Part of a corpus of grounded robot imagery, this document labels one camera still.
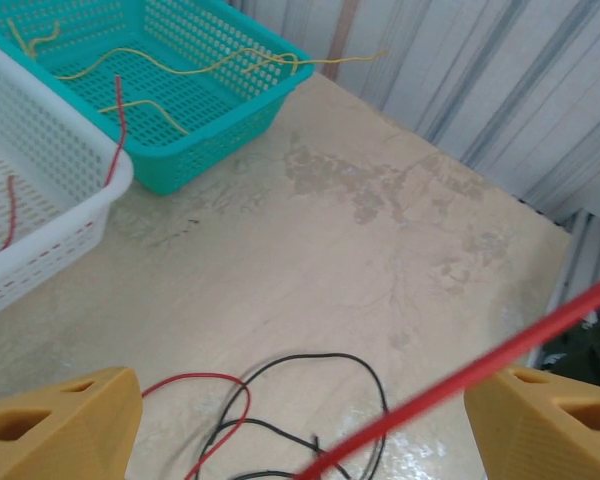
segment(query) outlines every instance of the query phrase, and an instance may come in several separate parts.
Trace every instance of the floor stain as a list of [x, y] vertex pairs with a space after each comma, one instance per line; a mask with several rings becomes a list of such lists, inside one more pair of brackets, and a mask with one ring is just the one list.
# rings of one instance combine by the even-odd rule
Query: floor stain
[[447, 188], [449, 188], [449, 190], [452, 190], [477, 202], [482, 201], [485, 190], [490, 188], [490, 185], [486, 182], [486, 180], [477, 176], [461, 181], [450, 175], [445, 179], [444, 184], [447, 186]]
[[429, 155], [402, 169], [390, 165], [363, 168], [336, 155], [312, 151], [292, 137], [284, 164], [296, 195], [334, 193], [351, 203], [353, 218], [359, 225], [372, 222], [387, 210], [398, 225], [406, 226], [409, 220], [405, 218], [400, 193], [407, 177], [416, 167], [437, 172], [441, 163], [438, 157], [441, 154]]
[[480, 258], [483, 266], [488, 266], [494, 260], [502, 260], [507, 256], [511, 238], [494, 232], [483, 232], [466, 238], [462, 248], [465, 252]]
[[394, 333], [389, 337], [389, 344], [396, 350], [403, 351], [411, 342], [411, 337], [407, 332]]

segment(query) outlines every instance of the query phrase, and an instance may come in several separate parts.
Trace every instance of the red wire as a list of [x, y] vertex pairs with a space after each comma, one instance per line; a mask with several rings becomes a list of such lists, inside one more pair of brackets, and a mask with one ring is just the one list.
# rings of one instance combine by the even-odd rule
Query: red wire
[[229, 430], [229, 433], [222, 437], [222, 439], [220, 439], [220, 441], [216, 443], [216, 445], [211, 450], [205, 453], [203, 457], [198, 461], [198, 463], [196, 463], [193, 466], [193, 468], [189, 471], [189, 473], [187, 473], [187, 476], [184, 478], [185, 480], [190, 480], [198, 472], [198, 470], [200, 470], [202, 464], [206, 462], [207, 459], [211, 455], [213, 455], [222, 445], [224, 445], [227, 442], [227, 440], [229, 440], [229, 438], [231, 438], [233, 434], [236, 433], [236, 431], [244, 424], [244, 421], [247, 419], [247, 415], [249, 414], [249, 409], [251, 408], [251, 392], [249, 391], [249, 387], [247, 387], [247, 385], [242, 380], [231, 375], [225, 375], [224, 373], [183, 373], [180, 375], [174, 375], [173, 377], [166, 378], [161, 382], [156, 383], [152, 387], [147, 388], [144, 392], [142, 392], [142, 396], [146, 397], [147, 395], [150, 395], [159, 388], [164, 387], [169, 383], [182, 380], [183, 378], [220, 378], [222, 380], [229, 380], [233, 383], [241, 385], [242, 388], [244, 388], [244, 391], [247, 393], [247, 402], [245, 404], [244, 411], [242, 412], [242, 416], [238, 420], [238, 423], [236, 423], [231, 428], [231, 430]]
[[296, 480], [314, 480], [329, 467], [390, 430], [410, 422], [450, 396], [466, 389], [511, 364], [536, 345], [559, 335], [600, 307], [600, 283], [559, 307], [486, 355], [420, 393], [402, 406], [359, 430], [332, 450], [321, 454]]
[[14, 188], [16, 176], [9, 175], [7, 177], [7, 191], [9, 192], [9, 204], [11, 205], [11, 211], [9, 213], [9, 233], [7, 234], [7, 238], [2, 245], [0, 251], [6, 249], [9, 245], [13, 243], [13, 238], [16, 234], [16, 192]]
[[113, 174], [118, 166], [118, 158], [120, 158], [122, 147], [124, 147], [124, 142], [127, 139], [127, 122], [124, 118], [124, 107], [122, 106], [122, 81], [120, 80], [120, 75], [116, 75], [116, 104], [118, 105], [118, 116], [120, 117], [120, 141], [116, 147], [116, 152], [113, 154], [113, 160], [111, 160], [109, 173], [107, 173], [107, 179], [104, 182], [105, 187], [109, 185], [113, 178]]

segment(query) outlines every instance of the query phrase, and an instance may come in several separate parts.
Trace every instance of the corrugated metal wall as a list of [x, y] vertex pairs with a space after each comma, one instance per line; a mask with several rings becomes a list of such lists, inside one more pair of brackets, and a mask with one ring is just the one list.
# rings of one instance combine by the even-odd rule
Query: corrugated metal wall
[[600, 0], [227, 0], [555, 220], [600, 216]]

